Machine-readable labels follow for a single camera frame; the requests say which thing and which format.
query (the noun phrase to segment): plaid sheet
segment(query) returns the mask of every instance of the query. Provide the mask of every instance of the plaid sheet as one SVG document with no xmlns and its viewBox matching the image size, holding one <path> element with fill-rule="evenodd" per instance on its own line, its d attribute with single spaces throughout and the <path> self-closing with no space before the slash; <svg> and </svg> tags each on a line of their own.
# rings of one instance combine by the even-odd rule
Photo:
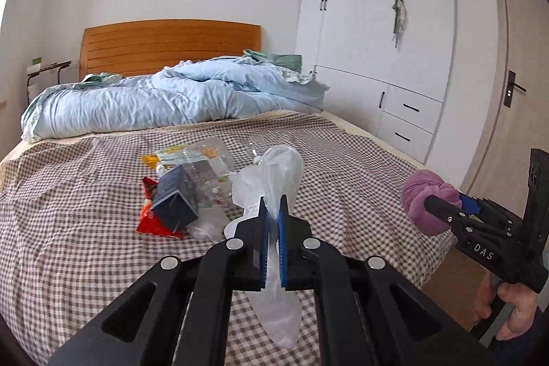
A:
<svg viewBox="0 0 549 366">
<path fill-rule="evenodd" d="M 364 137 L 302 114 L 43 142 L 5 162 L 0 192 L 0 312 L 28 354 L 51 354 L 165 255 L 190 259 L 210 242 L 138 234 L 141 155 L 180 142 L 221 137 L 236 168 L 250 163 L 246 145 L 295 147 L 305 161 L 294 215 L 347 256 L 380 255 L 422 286 L 452 244 L 451 235 L 418 233 L 400 205 L 415 170 Z M 300 292 L 302 318 L 293 349 L 268 337 L 243 292 L 235 292 L 226 364 L 318 363 L 312 292 Z"/>
</svg>

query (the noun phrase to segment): red snack bag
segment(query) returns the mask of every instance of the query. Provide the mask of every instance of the red snack bag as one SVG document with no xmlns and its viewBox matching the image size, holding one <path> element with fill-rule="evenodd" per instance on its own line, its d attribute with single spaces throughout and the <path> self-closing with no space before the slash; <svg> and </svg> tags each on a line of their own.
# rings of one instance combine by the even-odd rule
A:
<svg viewBox="0 0 549 366">
<path fill-rule="evenodd" d="M 187 234 L 185 232 L 178 230 L 172 233 L 162 225 L 160 220 L 158 220 L 158 218 L 154 215 L 153 210 L 150 209 L 153 204 L 154 195 L 156 194 L 157 185 L 158 183 L 154 180 L 149 179 L 148 177 L 143 178 L 142 186 L 143 195 L 145 196 L 145 203 L 141 208 L 137 232 L 154 234 L 156 236 L 171 236 L 185 239 L 185 237 L 187 237 Z"/>
</svg>

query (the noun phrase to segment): wooden floor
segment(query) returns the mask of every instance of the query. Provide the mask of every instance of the wooden floor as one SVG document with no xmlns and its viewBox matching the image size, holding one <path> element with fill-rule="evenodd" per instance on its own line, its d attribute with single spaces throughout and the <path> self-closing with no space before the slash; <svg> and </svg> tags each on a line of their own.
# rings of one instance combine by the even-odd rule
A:
<svg viewBox="0 0 549 366">
<path fill-rule="evenodd" d="M 462 327 L 474 321 L 473 302 L 485 270 L 454 247 L 422 291 Z"/>
</svg>

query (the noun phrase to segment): wooden headboard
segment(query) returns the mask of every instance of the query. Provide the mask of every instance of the wooden headboard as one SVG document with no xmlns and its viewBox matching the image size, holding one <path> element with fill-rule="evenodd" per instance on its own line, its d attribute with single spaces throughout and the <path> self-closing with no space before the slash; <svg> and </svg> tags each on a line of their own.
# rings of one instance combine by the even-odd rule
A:
<svg viewBox="0 0 549 366">
<path fill-rule="evenodd" d="M 261 50 L 261 27 L 192 19 L 122 22 L 84 30 L 80 79 L 89 73 L 124 76 L 158 72 L 179 61 L 240 56 Z"/>
</svg>

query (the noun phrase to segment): box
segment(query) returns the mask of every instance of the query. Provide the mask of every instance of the box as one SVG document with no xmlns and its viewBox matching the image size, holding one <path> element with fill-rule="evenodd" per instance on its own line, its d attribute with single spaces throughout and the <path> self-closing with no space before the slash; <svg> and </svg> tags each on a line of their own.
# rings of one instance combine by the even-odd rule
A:
<svg viewBox="0 0 549 366">
<path fill-rule="evenodd" d="M 160 178 L 152 210 L 171 232 L 198 219 L 198 188 L 185 166 L 176 166 Z"/>
</svg>

